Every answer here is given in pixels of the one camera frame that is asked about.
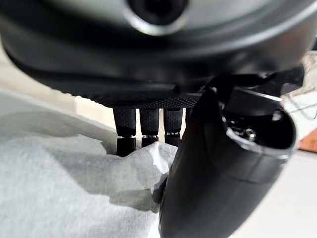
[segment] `white surface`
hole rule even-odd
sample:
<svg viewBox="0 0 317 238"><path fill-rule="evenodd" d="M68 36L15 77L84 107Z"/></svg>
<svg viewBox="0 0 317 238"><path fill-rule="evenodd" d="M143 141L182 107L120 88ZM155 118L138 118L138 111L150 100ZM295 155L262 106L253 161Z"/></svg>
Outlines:
<svg viewBox="0 0 317 238"><path fill-rule="evenodd" d="M0 94L0 237L159 238L176 147L120 158L113 129L33 103Z"/></svg>

